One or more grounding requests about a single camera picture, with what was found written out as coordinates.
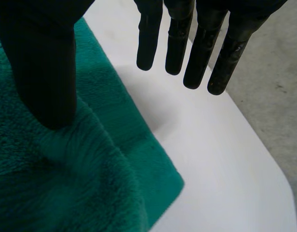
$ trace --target green terry cloth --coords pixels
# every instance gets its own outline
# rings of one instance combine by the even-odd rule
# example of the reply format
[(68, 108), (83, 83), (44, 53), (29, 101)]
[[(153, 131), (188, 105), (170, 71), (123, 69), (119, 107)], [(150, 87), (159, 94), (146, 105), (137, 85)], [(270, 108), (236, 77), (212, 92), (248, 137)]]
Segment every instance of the green terry cloth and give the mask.
[(78, 109), (50, 131), (20, 101), (0, 45), (0, 232), (145, 232), (183, 181), (84, 19)]

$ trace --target gloved hand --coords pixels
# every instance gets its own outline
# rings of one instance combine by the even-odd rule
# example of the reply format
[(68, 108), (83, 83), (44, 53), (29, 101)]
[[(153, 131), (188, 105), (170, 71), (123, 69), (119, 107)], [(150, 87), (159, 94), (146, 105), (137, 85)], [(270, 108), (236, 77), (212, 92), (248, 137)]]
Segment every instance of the gloved hand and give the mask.
[[(141, 13), (137, 66), (147, 71), (152, 67), (156, 53), (163, 0), (134, 1)], [(190, 89), (199, 87), (223, 20), (230, 11), (229, 28), (208, 83), (211, 94), (223, 93), (251, 35), (286, 1), (196, 0), (198, 29), (184, 85)], [(183, 64), (194, 0), (164, 0), (164, 4), (171, 17), (165, 69), (169, 74), (177, 75)]]

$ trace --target gray floor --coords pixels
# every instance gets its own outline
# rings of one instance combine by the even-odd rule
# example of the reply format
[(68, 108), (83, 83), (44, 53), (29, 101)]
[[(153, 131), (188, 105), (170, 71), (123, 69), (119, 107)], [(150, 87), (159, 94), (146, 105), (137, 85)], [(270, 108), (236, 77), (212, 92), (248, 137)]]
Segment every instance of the gray floor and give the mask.
[[(227, 24), (228, 18), (210, 67)], [(285, 173), (297, 207), (297, 0), (289, 0), (252, 36), (227, 91)]]

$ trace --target white table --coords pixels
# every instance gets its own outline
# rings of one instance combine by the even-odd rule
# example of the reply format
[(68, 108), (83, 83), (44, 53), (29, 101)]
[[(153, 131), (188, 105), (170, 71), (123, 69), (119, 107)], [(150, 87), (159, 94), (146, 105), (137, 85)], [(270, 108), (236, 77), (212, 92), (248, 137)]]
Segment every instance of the white table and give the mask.
[(153, 68), (136, 67), (140, 14), (132, 0), (97, 0), (88, 25), (144, 119), (185, 180), (152, 232), (297, 232), (290, 186), (227, 93), (189, 90), (164, 69), (170, 18), (164, 10)]

